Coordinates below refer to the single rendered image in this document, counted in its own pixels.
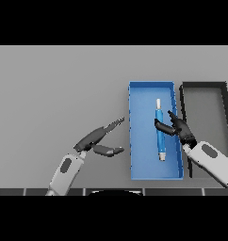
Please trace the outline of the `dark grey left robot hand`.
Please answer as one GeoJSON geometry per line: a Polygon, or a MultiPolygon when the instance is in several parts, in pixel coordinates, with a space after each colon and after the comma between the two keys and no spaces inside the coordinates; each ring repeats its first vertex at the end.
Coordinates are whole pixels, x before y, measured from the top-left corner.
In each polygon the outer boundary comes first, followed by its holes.
{"type": "Polygon", "coordinates": [[[121,117],[120,119],[111,122],[107,127],[102,126],[91,131],[89,134],[87,134],[85,137],[79,140],[73,146],[73,148],[78,153],[88,152],[89,150],[93,150],[95,153],[106,157],[112,157],[116,154],[122,153],[124,151],[124,148],[122,147],[110,148],[107,146],[99,145],[99,142],[108,133],[110,133],[115,127],[120,125],[123,121],[124,121],[124,117],[121,117]]]}

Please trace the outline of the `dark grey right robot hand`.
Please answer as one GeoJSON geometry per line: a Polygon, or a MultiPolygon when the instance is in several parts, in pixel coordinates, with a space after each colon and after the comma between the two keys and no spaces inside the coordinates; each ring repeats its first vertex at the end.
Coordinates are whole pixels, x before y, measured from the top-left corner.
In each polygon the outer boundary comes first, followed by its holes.
{"type": "Polygon", "coordinates": [[[193,149],[197,145],[197,140],[187,123],[176,117],[171,111],[168,111],[168,114],[170,115],[172,126],[155,119],[155,128],[164,134],[178,136],[182,145],[188,145],[190,149],[193,149]]]}

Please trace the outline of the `blue pipe with pale ends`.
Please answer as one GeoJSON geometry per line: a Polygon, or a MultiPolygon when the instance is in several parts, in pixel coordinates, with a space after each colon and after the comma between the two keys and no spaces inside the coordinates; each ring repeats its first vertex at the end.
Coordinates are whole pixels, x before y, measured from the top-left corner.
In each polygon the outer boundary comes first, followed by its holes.
{"type": "MultiPolygon", "coordinates": [[[[155,110],[155,117],[162,122],[163,121],[163,113],[161,109],[161,100],[156,100],[156,110],[155,110]]],[[[164,161],[166,158],[166,148],[165,148],[165,137],[164,133],[157,130],[157,148],[158,148],[158,155],[159,160],[164,161]]]]}

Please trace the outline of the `dark grey bin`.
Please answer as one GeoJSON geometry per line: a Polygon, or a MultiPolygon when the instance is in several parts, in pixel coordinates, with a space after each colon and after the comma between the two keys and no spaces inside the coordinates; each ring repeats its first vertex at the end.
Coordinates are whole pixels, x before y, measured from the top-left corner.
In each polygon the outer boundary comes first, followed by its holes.
{"type": "Polygon", "coordinates": [[[183,120],[198,142],[207,141],[228,157],[228,88],[225,81],[183,82],[183,120]]]}

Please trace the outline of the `blue bin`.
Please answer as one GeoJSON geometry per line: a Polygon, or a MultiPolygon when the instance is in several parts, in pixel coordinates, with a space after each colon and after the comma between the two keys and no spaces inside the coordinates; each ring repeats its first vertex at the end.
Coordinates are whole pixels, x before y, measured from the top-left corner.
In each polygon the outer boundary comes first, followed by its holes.
{"type": "Polygon", "coordinates": [[[182,145],[178,136],[165,135],[166,157],[159,160],[155,128],[156,100],[161,102],[163,122],[171,126],[170,110],[177,114],[172,81],[130,81],[129,143],[131,179],[182,180],[184,177],[182,145]]]}

